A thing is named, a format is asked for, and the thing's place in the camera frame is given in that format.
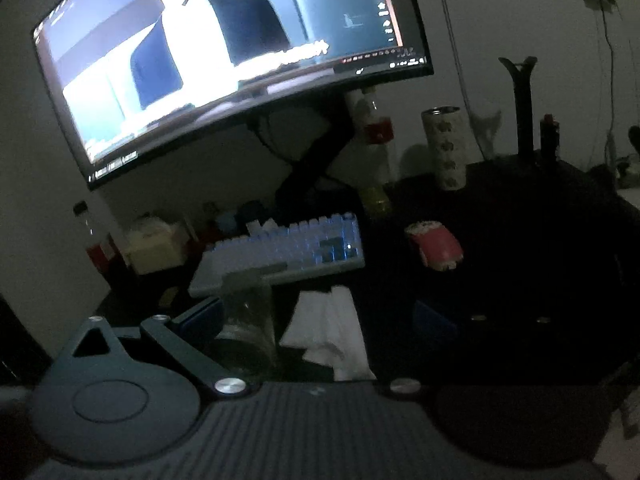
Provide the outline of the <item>curved computer monitor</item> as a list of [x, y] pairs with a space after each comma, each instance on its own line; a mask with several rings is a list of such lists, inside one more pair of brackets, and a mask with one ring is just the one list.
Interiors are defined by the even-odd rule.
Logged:
[[32, 42], [89, 188], [274, 104], [433, 73], [416, 0], [61, 0]]

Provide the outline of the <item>yellowish plastic container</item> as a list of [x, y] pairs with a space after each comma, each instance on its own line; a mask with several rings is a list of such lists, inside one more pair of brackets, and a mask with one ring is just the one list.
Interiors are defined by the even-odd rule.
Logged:
[[185, 264], [189, 240], [189, 231], [182, 222], [146, 217], [130, 226], [126, 254], [134, 272], [150, 274]]

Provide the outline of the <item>clear glass jar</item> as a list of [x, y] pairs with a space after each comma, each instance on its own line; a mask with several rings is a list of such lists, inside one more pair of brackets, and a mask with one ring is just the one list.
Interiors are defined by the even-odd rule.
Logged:
[[229, 290], [221, 301], [224, 324], [214, 340], [216, 359], [243, 375], [268, 375], [277, 361], [270, 287]]

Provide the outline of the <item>white backlit keyboard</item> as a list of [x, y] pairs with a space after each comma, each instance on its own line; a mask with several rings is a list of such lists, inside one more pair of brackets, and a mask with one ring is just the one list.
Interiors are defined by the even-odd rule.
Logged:
[[269, 285], [337, 274], [364, 266], [358, 220], [334, 214], [220, 240], [203, 252], [189, 285], [192, 297], [218, 295], [231, 275], [257, 271]]

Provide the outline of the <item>clear bottle red label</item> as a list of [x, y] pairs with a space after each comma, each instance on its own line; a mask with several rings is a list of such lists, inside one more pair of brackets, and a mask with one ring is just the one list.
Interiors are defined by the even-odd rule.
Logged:
[[366, 155], [366, 184], [362, 191], [363, 205], [370, 211], [390, 210], [387, 192], [398, 179], [396, 142], [392, 118], [376, 93], [367, 87], [355, 93], [352, 117], [360, 131]]

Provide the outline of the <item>red white can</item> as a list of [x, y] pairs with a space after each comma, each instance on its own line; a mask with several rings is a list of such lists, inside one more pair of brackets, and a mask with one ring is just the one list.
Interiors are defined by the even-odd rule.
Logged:
[[452, 270], [463, 259], [459, 242], [440, 222], [416, 222], [406, 233], [418, 244], [425, 264], [436, 271]]

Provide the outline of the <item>patterned tall tumbler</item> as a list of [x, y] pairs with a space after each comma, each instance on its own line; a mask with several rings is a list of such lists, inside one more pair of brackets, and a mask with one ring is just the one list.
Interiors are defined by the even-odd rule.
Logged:
[[459, 107], [440, 106], [421, 114], [428, 148], [433, 154], [436, 174], [447, 191], [466, 185], [465, 123]]

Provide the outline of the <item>white cleaning cloth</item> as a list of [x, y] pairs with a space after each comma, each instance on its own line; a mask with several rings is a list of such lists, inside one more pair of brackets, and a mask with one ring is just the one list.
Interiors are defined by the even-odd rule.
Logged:
[[300, 292], [281, 347], [304, 350], [303, 360], [333, 370], [334, 382], [375, 380], [352, 293]]

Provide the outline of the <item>dark sauce bottle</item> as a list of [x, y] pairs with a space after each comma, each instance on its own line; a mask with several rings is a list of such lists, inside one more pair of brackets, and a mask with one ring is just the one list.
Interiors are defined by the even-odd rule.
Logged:
[[127, 267], [112, 234], [96, 220], [84, 200], [73, 206], [73, 213], [82, 226], [85, 251], [89, 259], [107, 284], [111, 287], [117, 286]]

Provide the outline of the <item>black forked stand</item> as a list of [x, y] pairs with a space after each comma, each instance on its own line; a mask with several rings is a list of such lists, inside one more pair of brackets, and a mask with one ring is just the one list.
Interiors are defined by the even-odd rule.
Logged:
[[508, 58], [498, 61], [509, 72], [513, 84], [518, 154], [526, 157], [534, 152], [533, 101], [530, 80], [538, 58], [528, 56], [521, 63]]

